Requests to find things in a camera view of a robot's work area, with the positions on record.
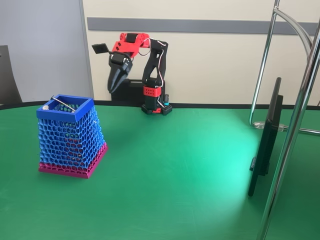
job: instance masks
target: metal rod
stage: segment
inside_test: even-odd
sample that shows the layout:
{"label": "metal rod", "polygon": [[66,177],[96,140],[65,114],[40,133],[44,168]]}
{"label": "metal rod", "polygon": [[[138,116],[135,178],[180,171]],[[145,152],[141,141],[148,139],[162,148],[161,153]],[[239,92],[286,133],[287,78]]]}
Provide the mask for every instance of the metal rod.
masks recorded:
{"label": "metal rod", "polygon": [[288,132],[286,134],[284,144],[282,146],[279,162],[275,170],[271,189],[270,189],[269,196],[264,209],[260,230],[256,238],[257,240],[266,239],[271,217],[274,213],[274,206],[277,202],[277,199],[279,196],[279,190],[283,183],[288,162],[293,152],[296,139],[298,136],[299,128],[301,126],[301,122],[308,105],[308,100],[316,80],[319,64],[320,64],[320,22],[314,36],[314,40],[313,40],[310,55],[308,57],[302,84],[301,84],[299,94],[293,109],[291,121],[288,127]]}
{"label": "metal rod", "polygon": [[74,113],[76,110],[74,110],[72,107],[70,107],[69,105],[65,104],[63,101],[60,101],[59,99],[55,98],[54,96],[51,97],[53,100],[58,101],[59,103],[65,105],[67,108],[71,109],[72,112]]}
{"label": "metal rod", "polygon": [[[254,112],[256,109],[256,105],[257,105],[257,99],[258,99],[258,95],[259,95],[259,90],[260,90],[266,62],[267,62],[267,56],[268,56],[271,38],[272,38],[272,34],[273,34],[275,22],[276,22],[276,16],[279,15],[280,17],[282,17],[296,31],[296,33],[298,34],[298,36],[302,40],[302,43],[304,45],[304,49],[307,54],[307,58],[310,55],[310,49],[312,46],[312,39],[307,34],[305,29],[303,27],[301,27],[300,24],[296,20],[294,20],[292,17],[290,17],[289,15],[287,15],[286,13],[284,13],[278,9],[279,2],[280,2],[280,0],[275,0],[275,2],[274,2],[272,17],[271,17],[271,21],[270,21],[268,35],[266,38],[266,43],[265,43],[264,52],[263,52],[263,56],[262,56],[260,71],[259,71],[259,75],[258,75],[258,79],[256,82],[255,91],[254,91],[254,95],[253,95],[253,100],[252,100],[252,105],[251,105],[251,110],[250,110],[250,115],[249,115],[249,124],[253,127],[256,127],[255,123],[253,122],[253,117],[254,117]],[[314,129],[301,128],[299,130],[299,132],[306,133],[306,134],[320,135],[320,130],[314,130]]]}
{"label": "metal rod", "polygon": [[284,13],[283,11],[280,11],[278,8],[275,8],[273,12],[279,15],[281,18],[283,18],[295,30],[295,32],[298,34],[303,43],[306,56],[308,57],[310,54],[310,48],[312,46],[311,37],[307,34],[304,28],[288,14]]}
{"label": "metal rod", "polygon": [[[278,8],[279,1],[280,0],[275,0],[274,9]],[[255,91],[254,91],[254,96],[253,96],[251,110],[250,110],[250,116],[249,116],[249,124],[253,127],[254,127],[254,123],[253,123],[254,111],[255,111],[255,108],[257,105],[258,94],[259,94],[259,90],[260,90],[262,77],[264,75],[264,70],[265,70],[265,66],[266,66],[266,62],[267,62],[272,33],[274,32],[276,18],[277,18],[277,14],[275,12],[272,12],[272,17],[271,17],[271,21],[270,21],[270,25],[269,25],[268,35],[266,37],[266,42],[265,42],[264,52],[263,52],[263,56],[262,56],[260,71],[259,71],[259,75],[258,75],[258,80],[256,82],[256,86],[255,86]]]}
{"label": "metal rod", "polygon": [[[288,131],[288,126],[284,125],[283,129],[285,131]],[[308,129],[308,128],[300,128],[299,129],[300,133],[305,133],[305,134],[315,134],[315,135],[320,135],[320,131],[319,130],[314,130],[314,129]]]}

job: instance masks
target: robotic arm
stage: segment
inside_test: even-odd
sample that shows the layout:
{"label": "robotic arm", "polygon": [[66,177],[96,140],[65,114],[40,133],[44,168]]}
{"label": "robotic arm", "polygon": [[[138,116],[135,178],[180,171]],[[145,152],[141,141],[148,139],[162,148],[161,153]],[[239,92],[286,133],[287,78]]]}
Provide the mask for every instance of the robotic arm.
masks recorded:
{"label": "robotic arm", "polygon": [[[119,85],[128,77],[133,66],[132,59],[139,53],[140,48],[150,48],[146,54],[150,54],[149,60],[144,68],[142,75],[143,94],[145,95],[145,104],[141,109],[147,113],[162,113],[166,115],[172,111],[169,105],[169,95],[165,94],[165,73],[166,73],[166,55],[168,43],[154,40],[146,33],[121,33],[120,40],[117,41],[109,51],[107,45],[92,45],[96,54],[109,53],[109,66],[111,67],[108,78],[107,88],[113,93]],[[150,77],[154,68],[156,68],[157,77]]]}

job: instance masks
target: green table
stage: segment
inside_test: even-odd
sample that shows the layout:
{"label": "green table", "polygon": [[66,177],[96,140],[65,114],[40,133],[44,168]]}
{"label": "green table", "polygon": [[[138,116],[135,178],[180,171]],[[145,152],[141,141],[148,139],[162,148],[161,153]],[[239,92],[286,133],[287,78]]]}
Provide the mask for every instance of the green table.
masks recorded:
{"label": "green table", "polygon": [[[96,106],[109,146],[90,179],[38,172],[37,106],[0,110],[0,239],[254,240],[285,138],[247,197],[249,109]],[[282,111],[288,124],[292,110]],[[263,120],[267,110],[256,110]],[[302,127],[320,129],[320,111]],[[300,134],[267,239],[320,239],[320,137]]]}

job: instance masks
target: mesh basket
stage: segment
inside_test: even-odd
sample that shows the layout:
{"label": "mesh basket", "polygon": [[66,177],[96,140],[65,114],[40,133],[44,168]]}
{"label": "mesh basket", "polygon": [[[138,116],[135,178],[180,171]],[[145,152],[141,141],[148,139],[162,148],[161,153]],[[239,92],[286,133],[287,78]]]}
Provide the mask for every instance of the mesh basket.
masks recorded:
{"label": "mesh basket", "polygon": [[89,178],[107,151],[92,98],[58,95],[37,110],[39,171]]}

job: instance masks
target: black chair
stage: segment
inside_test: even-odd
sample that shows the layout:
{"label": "black chair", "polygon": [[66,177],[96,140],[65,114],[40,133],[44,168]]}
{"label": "black chair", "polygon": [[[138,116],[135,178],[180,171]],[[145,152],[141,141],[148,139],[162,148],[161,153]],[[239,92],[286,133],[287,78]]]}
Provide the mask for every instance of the black chair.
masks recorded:
{"label": "black chair", "polygon": [[19,90],[12,72],[9,49],[0,46],[0,105],[22,103]]}

